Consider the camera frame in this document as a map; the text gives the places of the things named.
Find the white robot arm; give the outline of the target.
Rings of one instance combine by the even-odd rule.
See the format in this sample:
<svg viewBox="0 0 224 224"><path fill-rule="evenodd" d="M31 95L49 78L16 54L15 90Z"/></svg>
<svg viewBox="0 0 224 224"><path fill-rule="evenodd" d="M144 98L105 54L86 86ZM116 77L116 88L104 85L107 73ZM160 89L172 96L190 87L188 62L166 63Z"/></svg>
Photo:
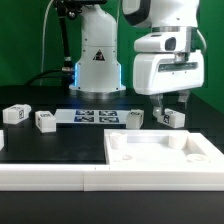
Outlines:
<svg viewBox="0 0 224 224"><path fill-rule="evenodd" d="M204 59L195 47L200 36L200 0L121 0L126 21L151 32L134 42L133 87L148 95L153 114L162 114L162 96L177 91L186 102L189 90L203 85ZM98 98L124 91L117 61L117 23L98 4L82 9L81 58L70 90Z"/></svg>

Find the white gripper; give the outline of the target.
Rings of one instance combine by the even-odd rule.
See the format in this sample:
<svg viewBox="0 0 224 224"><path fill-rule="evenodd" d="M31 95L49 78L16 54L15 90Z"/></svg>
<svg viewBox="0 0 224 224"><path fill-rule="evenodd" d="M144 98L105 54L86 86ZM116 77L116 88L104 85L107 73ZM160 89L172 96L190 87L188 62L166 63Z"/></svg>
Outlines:
<svg viewBox="0 0 224 224"><path fill-rule="evenodd" d="M204 59L200 50L189 55L187 62L175 63L174 54L138 54L133 65L133 88L136 93L151 95L153 115L161 116L162 93L179 91L178 101L186 103L192 89L204 83Z"/></svg>

